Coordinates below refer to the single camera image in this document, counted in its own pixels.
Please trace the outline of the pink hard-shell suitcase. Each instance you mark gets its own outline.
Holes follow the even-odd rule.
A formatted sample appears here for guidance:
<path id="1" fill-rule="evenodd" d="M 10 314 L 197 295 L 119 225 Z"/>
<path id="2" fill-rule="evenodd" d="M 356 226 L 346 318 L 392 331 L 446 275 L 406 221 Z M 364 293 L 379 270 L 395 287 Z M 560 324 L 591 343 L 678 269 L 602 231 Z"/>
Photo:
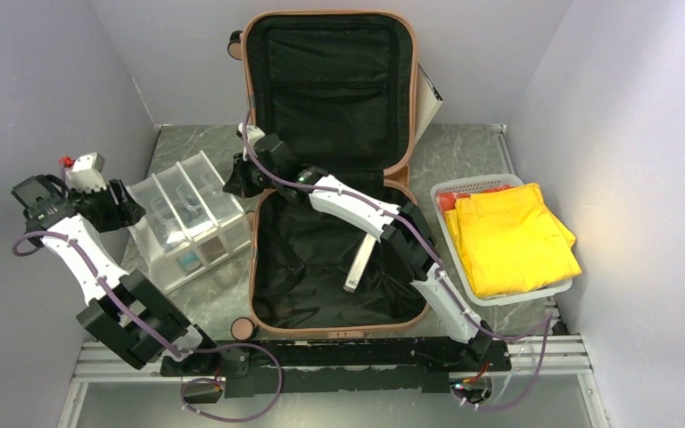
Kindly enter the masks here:
<path id="1" fill-rule="evenodd" d="M 252 122 L 303 164 L 383 202 L 412 203 L 417 38 L 390 12 L 284 11 L 253 18 L 240 43 Z M 357 227 L 256 196 L 248 309 L 275 334 L 397 331 L 428 311 L 422 295 L 375 247 L 354 292 L 343 288 L 364 240 Z"/>

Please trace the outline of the white plastic drawer organizer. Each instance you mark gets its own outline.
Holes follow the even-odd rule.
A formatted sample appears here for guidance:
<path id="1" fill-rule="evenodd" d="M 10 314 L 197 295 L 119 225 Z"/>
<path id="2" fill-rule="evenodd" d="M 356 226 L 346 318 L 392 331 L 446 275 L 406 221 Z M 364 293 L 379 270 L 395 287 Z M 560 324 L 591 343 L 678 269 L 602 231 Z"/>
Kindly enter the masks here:
<path id="1" fill-rule="evenodd" d="M 251 245 L 245 210 L 205 152 L 127 187 L 144 208 L 129 228 L 147 277 L 169 294 Z"/>

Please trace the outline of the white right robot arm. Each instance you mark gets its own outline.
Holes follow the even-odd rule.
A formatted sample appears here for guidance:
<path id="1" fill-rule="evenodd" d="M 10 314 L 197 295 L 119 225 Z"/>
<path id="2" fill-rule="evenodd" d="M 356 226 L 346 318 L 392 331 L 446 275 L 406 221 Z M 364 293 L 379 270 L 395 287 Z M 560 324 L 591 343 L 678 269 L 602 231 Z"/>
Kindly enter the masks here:
<path id="1" fill-rule="evenodd" d="M 382 202 L 353 189 L 326 170 L 298 160 L 276 134 L 265 134 L 246 122 L 239 124 L 236 134 L 243 149 L 233 157 L 233 170 L 223 187 L 226 193 L 248 198 L 272 190 L 373 237 L 393 258 L 395 273 L 423 296 L 457 342 L 457 363 L 475 370 L 488 359 L 492 332 L 450 280 L 421 209 L 411 202 Z"/>

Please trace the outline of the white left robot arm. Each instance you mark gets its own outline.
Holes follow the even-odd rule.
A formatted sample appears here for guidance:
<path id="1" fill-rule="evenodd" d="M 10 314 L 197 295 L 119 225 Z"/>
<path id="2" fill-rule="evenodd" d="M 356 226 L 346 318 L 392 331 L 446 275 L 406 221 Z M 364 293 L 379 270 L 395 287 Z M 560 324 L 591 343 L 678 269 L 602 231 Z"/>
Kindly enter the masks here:
<path id="1" fill-rule="evenodd" d="M 183 361 L 196 374 L 212 372 L 219 349 L 138 269 L 127 271 L 100 235 L 133 226 L 145 210 L 118 179 L 86 191 L 54 175 L 29 177 L 11 190 L 26 230 L 19 242 L 58 256 L 84 295 L 82 327 L 135 369 L 160 355 Z"/>

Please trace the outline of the red garment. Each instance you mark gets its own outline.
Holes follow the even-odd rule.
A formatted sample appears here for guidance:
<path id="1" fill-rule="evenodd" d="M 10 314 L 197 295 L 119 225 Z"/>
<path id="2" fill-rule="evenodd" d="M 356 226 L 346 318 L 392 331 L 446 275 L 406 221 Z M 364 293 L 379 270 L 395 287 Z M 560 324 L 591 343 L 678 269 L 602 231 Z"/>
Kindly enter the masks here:
<path id="1" fill-rule="evenodd" d="M 474 201 L 475 196 L 476 193 L 444 192 L 437 193 L 435 201 L 442 214 L 455 209 L 477 212 L 478 205 Z"/>

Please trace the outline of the white book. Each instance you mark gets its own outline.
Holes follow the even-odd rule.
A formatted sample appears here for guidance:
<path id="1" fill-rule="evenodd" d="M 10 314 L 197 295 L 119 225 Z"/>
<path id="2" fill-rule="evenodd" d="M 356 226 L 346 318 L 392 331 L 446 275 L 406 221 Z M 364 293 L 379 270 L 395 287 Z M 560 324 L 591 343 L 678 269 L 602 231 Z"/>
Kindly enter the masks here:
<path id="1" fill-rule="evenodd" d="M 372 235 L 365 235 L 361 240 L 358 250 L 352 261 L 351 268 L 349 269 L 348 275 L 346 276 L 343 284 L 343 290 L 345 292 L 356 292 L 376 243 L 377 240 Z"/>

